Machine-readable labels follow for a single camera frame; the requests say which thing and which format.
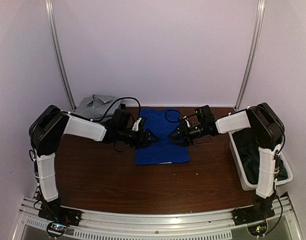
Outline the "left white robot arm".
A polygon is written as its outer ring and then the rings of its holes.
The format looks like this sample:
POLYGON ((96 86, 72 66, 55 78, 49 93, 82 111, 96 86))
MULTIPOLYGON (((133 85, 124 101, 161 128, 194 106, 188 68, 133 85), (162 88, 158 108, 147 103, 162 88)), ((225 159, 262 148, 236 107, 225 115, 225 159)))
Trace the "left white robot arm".
POLYGON ((105 144, 120 141, 136 149, 159 142, 159 138, 145 127, 145 117, 138 118, 132 127, 128 127, 130 117, 129 112, 118 108, 110 119, 99 122, 62 111, 55 105, 48 106, 29 128, 33 161, 37 167, 37 180, 44 200, 49 203, 59 198, 55 156, 64 135, 105 144))

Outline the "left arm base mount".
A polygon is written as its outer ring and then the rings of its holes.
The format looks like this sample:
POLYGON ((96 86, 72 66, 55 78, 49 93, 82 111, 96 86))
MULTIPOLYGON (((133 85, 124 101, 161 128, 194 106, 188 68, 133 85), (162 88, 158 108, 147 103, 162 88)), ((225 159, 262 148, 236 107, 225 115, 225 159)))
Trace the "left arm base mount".
POLYGON ((50 220, 52 222, 59 222, 63 225, 79 226, 82 212, 77 209, 60 207, 59 212, 53 215, 45 206, 39 210, 38 217, 50 220))

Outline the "grey polo shirt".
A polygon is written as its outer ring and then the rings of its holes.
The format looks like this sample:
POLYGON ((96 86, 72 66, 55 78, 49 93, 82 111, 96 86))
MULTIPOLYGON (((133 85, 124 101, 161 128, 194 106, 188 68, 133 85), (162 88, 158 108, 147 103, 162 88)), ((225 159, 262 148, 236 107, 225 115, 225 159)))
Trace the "grey polo shirt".
POLYGON ((111 95, 93 94, 85 97, 75 110, 75 114, 87 119, 100 120, 106 110, 118 98, 111 95))

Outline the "blue garment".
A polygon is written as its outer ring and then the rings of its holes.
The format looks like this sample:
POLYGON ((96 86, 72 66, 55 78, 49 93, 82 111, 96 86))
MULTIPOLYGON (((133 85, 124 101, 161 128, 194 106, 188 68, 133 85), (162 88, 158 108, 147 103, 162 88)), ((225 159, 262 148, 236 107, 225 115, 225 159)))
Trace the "blue garment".
POLYGON ((141 117, 147 119, 144 127, 149 128, 159 138, 150 147, 135 151, 136 165, 182 164, 190 160, 188 148, 174 145, 168 135, 178 126, 180 114, 171 108, 163 110, 143 109, 141 117))

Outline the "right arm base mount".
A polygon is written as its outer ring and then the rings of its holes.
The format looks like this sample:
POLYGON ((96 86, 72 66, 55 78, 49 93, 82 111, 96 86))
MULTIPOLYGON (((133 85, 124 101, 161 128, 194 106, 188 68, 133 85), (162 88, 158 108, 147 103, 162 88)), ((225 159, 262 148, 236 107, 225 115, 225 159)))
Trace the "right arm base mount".
POLYGON ((236 207, 231 211, 234 224, 236 226, 263 221, 265 218, 275 216, 272 206, 269 205, 265 210, 257 209, 255 206, 236 207))

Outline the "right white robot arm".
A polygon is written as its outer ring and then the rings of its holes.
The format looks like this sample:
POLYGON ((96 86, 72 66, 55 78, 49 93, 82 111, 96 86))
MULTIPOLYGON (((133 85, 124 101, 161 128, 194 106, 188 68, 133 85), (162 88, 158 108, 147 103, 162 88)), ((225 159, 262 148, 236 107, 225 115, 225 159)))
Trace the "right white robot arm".
POLYGON ((215 119, 207 105, 195 109, 198 125, 191 125, 187 116, 177 120, 177 127, 168 135, 172 143, 184 147, 195 139, 217 136, 242 129, 251 129, 259 151, 259 177, 256 195, 268 199, 275 194, 276 159, 285 143, 285 128, 267 103, 260 103, 215 119))

